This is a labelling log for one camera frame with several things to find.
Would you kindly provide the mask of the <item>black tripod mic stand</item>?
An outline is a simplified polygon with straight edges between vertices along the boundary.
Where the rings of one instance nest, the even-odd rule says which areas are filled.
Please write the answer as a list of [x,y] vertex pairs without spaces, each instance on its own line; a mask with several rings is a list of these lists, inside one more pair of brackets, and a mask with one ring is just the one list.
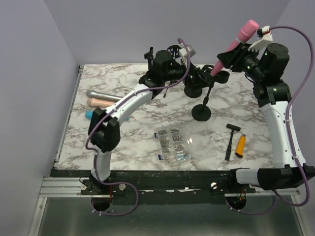
[[[180,65],[183,65],[184,63],[183,63],[183,60],[181,59],[181,56],[180,56],[180,53],[179,53],[179,50],[180,50],[180,49],[181,49],[181,47],[180,47],[179,45],[172,45],[172,46],[169,46],[169,47],[167,48],[167,51],[171,53],[173,59],[174,59],[177,63],[179,63]],[[174,83],[176,83],[179,79],[169,81],[169,86],[172,85],[172,84],[174,84]],[[166,97],[167,92],[168,92],[168,88],[166,89],[166,91],[165,91],[165,93],[164,93],[164,95],[163,95],[163,98]]]

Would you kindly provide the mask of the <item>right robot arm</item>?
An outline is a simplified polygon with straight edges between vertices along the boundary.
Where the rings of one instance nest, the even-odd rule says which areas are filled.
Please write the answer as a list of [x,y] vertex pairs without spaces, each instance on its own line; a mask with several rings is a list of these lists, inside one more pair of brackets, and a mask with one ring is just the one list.
[[243,72],[253,80],[253,93],[267,122],[272,144],[273,166],[259,169],[234,169],[233,177],[226,181],[233,193],[244,184],[264,190],[295,188],[315,176],[315,168],[308,166],[301,151],[292,121],[286,110],[291,101],[289,86],[281,79],[289,62],[288,48],[279,43],[267,45],[262,57],[241,43],[231,51],[217,55],[225,68]]

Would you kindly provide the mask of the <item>black round-base mic stand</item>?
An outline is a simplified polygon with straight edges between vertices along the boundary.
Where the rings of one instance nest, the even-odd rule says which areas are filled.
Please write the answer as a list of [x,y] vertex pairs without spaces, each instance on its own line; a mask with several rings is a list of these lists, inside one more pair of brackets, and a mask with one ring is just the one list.
[[144,59],[148,62],[148,70],[151,71],[153,68],[153,60],[154,60],[154,48],[150,47],[149,51],[144,54]]

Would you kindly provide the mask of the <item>beige microphone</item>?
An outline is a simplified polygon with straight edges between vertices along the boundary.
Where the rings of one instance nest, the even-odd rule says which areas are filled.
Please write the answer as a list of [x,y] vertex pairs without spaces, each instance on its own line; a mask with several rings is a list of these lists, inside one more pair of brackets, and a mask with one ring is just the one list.
[[110,107],[112,105],[114,105],[114,102],[110,102],[110,101],[104,101],[104,100],[98,100],[95,98],[88,98],[87,100],[87,104],[91,107],[102,107],[102,108],[107,108]]

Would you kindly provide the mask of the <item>black clip round stand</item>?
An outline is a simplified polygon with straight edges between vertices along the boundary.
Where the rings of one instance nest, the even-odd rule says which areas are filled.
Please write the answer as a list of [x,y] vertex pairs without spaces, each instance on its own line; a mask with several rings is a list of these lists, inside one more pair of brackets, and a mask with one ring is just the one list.
[[203,99],[203,103],[194,106],[191,111],[191,115],[196,121],[208,121],[210,119],[212,113],[210,108],[207,106],[209,102],[210,92],[215,83],[227,83],[229,76],[230,74],[224,70],[219,71],[215,76],[211,76],[209,70],[204,71],[204,77],[205,81],[207,82],[208,91],[207,95]]

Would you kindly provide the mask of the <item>silver mesh microphone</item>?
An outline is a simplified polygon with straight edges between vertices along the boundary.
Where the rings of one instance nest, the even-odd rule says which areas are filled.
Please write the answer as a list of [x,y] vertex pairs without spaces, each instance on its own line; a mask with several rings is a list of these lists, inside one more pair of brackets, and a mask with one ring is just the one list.
[[95,98],[95,99],[106,100],[106,101],[111,101],[111,102],[117,102],[122,99],[122,97],[120,96],[110,95],[110,94],[98,92],[95,90],[86,91],[86,96],[89,98]]

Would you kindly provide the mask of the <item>pink microphone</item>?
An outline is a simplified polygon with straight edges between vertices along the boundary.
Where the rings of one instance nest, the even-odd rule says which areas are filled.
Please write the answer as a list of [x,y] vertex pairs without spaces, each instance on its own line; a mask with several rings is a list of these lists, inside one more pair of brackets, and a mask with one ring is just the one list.
[[[249,39],[252,38],[252,36],[255,34],[255,32],[258,30],[259,24],[255,22],[254,20],[247,21],[238,32],[236,38],[231,43],[231,45],[227,48],[227,52],[233,50],[235,47],[237,47],[240,43],[246,43]],[[218,60],[214,68],[212,69],[210,75],[215,76],[218,72],[220,72],[223,69],[223,64]]]

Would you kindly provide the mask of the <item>blue microphone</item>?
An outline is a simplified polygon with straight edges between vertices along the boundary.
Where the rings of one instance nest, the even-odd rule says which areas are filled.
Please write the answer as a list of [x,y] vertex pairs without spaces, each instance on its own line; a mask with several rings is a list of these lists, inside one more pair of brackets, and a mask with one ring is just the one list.
[[[93,117],[93,111],[86,111],[85,112],[85,118],[88,119],[88,120],[92,120],[92,117]],[[118,118],[121,118],[121,116],[116,116],[115,114],[109,116],[108,118],[106,118],[104,120],[104,122],[107,122],[111,117],[118,117]],[[130,118],[129,117],[125,117],[125,121],[129,121]]]

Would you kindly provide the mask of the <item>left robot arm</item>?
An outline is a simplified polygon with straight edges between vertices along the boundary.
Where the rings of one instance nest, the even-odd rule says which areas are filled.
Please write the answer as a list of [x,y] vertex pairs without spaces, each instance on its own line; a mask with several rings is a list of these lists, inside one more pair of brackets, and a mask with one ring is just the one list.
[[94,151],[92,188],[98,194],[109,189],[111,175],[110,161],[112,150],[121,140],[120,126],[125,119],[142,105],[147,104],[169,87],[189,82],[197,69],[191,62],[195,50],[179,48],[176,52],[160,50],[156,54],[151,48],[144,57],[148,61],[147,72],[140,77],[138,84],[118,102],[106,109],[96,108],[88,129],[86,149]]

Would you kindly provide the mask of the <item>black shock-mount round stand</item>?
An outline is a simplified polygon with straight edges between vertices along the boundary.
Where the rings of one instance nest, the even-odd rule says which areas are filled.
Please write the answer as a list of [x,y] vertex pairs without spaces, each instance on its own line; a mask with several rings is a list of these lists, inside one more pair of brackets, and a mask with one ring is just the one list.
[[[213,67],[214,67],[213,65],[206,64],[201,68],[201,70],[203,71],[203,73],[205,70],[207,70],[207,71],[209,70],[211,72]],[[204,88],[206,88],[207,82],[205,81],[205,77],[204,77],[203,81],[204,81],[203,86],[204,86]],[[198,98],[202,95],[202,88],[188,88],[188,87],[186,87],[186,79],[184,79],[184,86],[185,86],[184,87],[184,93],[186,96],[188,96],[190,98]]]

